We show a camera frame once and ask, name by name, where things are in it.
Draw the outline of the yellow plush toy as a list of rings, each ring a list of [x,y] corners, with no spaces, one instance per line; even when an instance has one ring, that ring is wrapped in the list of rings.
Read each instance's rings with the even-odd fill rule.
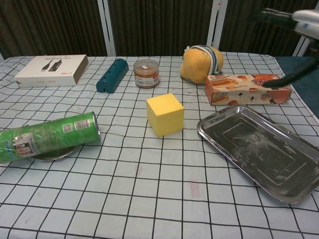
[[[221,72],[223,63],[222,53],[212,46],[187,46],[183,54],[180,75],[195,84],[203,84],[207,76]]]

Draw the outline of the white screen frame post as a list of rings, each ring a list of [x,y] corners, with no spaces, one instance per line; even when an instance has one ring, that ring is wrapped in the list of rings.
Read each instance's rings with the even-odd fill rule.
[[[108,0],[97,0],[104,42],[108,56],[117,56]]]
[[[295,47],[295,50],[294,50],[292,56],[297,56],[297,57],[303,56],[305,54],[309,44],[310,44],[310,40],[304,36],[301,36],[296,47]]]
[[[213,0],[206,44],[219,48],[228,0]]]

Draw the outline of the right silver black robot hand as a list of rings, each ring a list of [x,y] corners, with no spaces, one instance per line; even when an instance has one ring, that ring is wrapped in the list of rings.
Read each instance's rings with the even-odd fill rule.
[[[263,8],[251,13],[246,21],[270,22],[281,28],[292,30],[306,37],[311,42],[311,51],[315,54],[312,59],[305,61],[292,73],[278,80],[267,81],[263,84],[265,88],[285,87],[319,68],[319,10],[304,9],[293,13],[282,12],[271,8]]]

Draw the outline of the orange snack box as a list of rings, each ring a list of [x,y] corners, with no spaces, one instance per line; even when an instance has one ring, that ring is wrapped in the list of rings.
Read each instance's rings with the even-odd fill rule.
[[[279,78],[275,74],[210,75],[205,80],[205,93],[213,106],[282,104],[290,99],[290,87],[263,87]]]

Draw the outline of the yellow foam cube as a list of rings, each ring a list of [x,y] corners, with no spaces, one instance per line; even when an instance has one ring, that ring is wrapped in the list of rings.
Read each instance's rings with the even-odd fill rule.
[[[146,100],[147,118],[157,137],[183,129],[184,107],[172,94]]]

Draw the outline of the checked light blue tablecloth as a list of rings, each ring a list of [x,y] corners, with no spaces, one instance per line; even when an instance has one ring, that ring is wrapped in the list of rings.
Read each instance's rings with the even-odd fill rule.
[[[0,61],[0,130],[94,112],[101,141],[0,165],[0,239],[319,239],[319,188],[280,202],[198,135],[220,107],[180,77],[181,57],[154,57],[156,88],[136,87],[130,69],[110,95],[96,83],[113,57],[90,57],[75,87],[19,88],[30,60]],[[184,107],[183,129],[157,137],[146,100],[169,93]]]

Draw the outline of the rectangular steel tray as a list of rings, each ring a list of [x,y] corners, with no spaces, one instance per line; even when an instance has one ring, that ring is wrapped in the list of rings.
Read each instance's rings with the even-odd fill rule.
[[[247,106],[197,124],[198,133],[272,197],[300,203],[319,188],[319,149]]]

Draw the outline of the white flat product box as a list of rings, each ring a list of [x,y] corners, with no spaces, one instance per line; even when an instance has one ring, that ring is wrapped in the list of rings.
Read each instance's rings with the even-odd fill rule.
[[[21,88],[75,86],[87,66],[87,55],[35,56],[14,79]]]

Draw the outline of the clear jar with red contents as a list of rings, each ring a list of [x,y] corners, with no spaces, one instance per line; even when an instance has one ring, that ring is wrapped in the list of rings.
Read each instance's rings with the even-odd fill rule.
[[[133,67],[137,87],[150,89],[159,84],[159,64],[155,60],[138,60]]]

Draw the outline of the round steel plate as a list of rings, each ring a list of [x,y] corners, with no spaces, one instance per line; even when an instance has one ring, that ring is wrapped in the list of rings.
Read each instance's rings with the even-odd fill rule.
[[[33,156],[32,158],[37,159],[37,160],[42,160],[42,161],[50,161],[50,160],[57,160],[60,158],[63,158],[69,154],[72,154],[75,152],[81,145],[75,145],[75,146],[70,146],[62,149],[57,149],[54,151],[42,153]]]

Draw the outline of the green chips can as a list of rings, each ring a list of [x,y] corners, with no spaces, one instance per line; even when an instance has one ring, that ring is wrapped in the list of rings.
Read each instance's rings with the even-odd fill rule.
[[[94,112],[0,131],[0,163],[100,139]]]

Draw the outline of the teal plastic holder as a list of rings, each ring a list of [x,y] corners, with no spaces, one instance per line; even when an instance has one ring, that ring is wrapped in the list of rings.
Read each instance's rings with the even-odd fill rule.
[[[97,91],[100,93],[114,93],[128,70],[129,66],[124,59],[116,59],[97,82]]]

